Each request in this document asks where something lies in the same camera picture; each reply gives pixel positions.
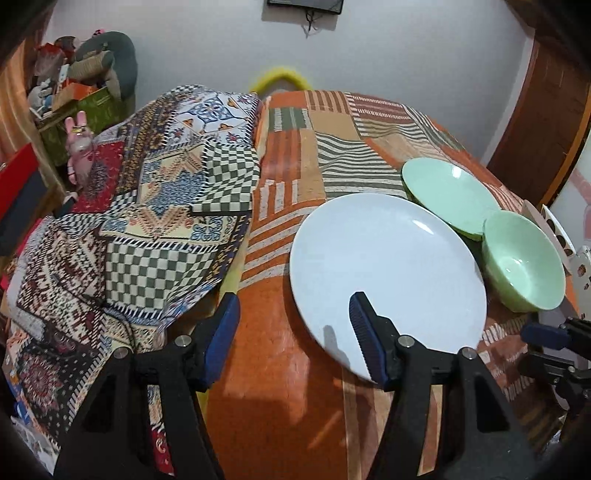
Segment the red box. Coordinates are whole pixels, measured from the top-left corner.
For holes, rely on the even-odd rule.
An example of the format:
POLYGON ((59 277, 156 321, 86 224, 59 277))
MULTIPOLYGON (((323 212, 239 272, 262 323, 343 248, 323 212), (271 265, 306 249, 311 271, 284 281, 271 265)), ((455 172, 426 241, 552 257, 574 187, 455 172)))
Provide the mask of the red box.
POLYGON ((31 143, 24 145, 1 165, 0 219, 3 219, 29 178, 39 169, 31 143))

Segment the small black wall monitor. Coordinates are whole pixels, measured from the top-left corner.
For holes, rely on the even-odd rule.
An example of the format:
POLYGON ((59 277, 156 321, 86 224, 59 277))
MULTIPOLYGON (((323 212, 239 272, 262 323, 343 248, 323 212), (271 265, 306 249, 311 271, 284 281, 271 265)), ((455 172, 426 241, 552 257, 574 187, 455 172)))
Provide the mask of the small black wall monitor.
POLYGON ((342 13, 344 0, 267 0, 267 5, 291 7, 311 12, 339 15, 342 13))

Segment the grey plush toy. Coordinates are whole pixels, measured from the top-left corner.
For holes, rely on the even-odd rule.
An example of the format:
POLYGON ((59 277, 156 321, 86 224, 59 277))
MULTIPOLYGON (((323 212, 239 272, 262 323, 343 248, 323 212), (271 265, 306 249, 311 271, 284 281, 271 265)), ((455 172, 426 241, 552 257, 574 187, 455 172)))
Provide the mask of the grey plush toy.
POLYGON ((68 78, 77 83, 103 84, 118 101, 135 99, 138 66, 134 44, 124 33, 92 36, 76 49, 68 78))

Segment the brown wooden door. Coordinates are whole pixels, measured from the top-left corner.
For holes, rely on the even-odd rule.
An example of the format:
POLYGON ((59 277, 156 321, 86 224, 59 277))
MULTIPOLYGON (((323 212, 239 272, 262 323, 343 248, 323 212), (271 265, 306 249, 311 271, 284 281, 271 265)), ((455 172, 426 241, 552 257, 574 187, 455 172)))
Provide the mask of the brown wooden door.
POLYGON ((590 70, 551 37, 535 36, 520 95, 488 169, 536 206, 558 193, 590 119, 590 70))

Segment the light green bowl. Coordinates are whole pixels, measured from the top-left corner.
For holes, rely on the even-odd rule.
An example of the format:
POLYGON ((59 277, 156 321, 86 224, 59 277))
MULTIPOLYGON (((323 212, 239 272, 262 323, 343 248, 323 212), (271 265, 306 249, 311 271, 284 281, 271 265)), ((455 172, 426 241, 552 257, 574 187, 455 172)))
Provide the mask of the light green bowl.
POLYGON ((516 313, 549 311, 563 301, 566 278, 558 252, 528 218, 500 210, 483 226, 483 259, 500 301, 516 313))

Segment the white plate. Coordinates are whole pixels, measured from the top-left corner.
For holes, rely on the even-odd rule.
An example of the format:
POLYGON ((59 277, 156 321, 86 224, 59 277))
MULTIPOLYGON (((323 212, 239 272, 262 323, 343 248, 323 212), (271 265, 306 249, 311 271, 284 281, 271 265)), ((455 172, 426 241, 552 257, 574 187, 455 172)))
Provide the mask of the white plate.
POLYGON ((434 350, 476 347, 484 330, 486 290, 469 248, 440 218, 399 197, 358 193, 322 204, 297 229, 288 272, 308 332, 363 380, 370 373, 349 320, 356 292, 434 350))

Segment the orange striped patchwork blanket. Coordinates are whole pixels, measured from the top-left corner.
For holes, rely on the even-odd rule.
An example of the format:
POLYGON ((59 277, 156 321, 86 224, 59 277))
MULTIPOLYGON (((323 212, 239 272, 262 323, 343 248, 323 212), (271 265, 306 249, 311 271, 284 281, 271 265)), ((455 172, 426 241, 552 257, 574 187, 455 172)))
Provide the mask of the orange striped patchwork blanket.
POLYGON ((263 104, 263 153, 242 248, 242 318, 206 425, 228 479, 363 479, 392 397, 363 381, 349 297, 426 346, 474 347, 535 449, 560 409, 521 375, 523 315, 507 309, 467 249, 425 243, 401 169, 431 157, 471 172, 498 205, 522 200, 416 109, 341 91, 276 93, 263 104))

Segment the pink bunny toy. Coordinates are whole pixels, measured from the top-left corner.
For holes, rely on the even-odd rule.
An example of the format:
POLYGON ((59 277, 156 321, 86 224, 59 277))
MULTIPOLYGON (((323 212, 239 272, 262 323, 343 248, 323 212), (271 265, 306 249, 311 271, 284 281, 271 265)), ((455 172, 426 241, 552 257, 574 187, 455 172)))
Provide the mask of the pink bunny toy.
POLYGON ((76 118, 67 117, 64 125, 67 133, 65 148, 68 153, 68 180, 80 190, 86 185, 94 162, 94 134, 83 110, 77 112, 76 118))

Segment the white bowl with brown dots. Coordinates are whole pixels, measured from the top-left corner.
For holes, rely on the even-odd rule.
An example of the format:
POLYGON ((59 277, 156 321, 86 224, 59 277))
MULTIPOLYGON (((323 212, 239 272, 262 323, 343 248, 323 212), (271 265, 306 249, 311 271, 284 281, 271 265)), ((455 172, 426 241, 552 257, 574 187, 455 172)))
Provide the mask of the white bowl with brown dots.
POLYGON ((532 220, 549 238, 558 252, 565 274, 570 277, 578 293, 590 294, 590 248, 575 250, 575 246, 551 211, 543 206, 539 211, 525 200, 521 213, 532 220))

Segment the checkered patterned quilt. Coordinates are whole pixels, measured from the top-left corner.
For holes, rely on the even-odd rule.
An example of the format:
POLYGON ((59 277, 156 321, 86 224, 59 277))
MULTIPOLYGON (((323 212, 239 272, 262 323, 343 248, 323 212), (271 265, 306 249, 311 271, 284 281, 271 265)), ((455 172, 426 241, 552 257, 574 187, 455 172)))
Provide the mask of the checkered patterned quilt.
POLYGON ((259 97, 175 88, 99 134, 77 202, 33 230, 7 291, 13 425, 55 465, 77 410, 119 347, 160 349, 224 278, 259 182, 259 97))

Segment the light green plate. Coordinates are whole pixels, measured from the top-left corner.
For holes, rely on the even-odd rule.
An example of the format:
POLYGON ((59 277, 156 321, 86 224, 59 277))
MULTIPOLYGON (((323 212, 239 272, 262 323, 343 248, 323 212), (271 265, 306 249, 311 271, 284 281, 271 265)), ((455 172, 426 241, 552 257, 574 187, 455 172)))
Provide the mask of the light green plate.
POLYGON ((415 158, 404 164, 402 178, 424 208, 473 240, 482 239, 486 219, 500 210, 482 182, 450 162, 415 158))

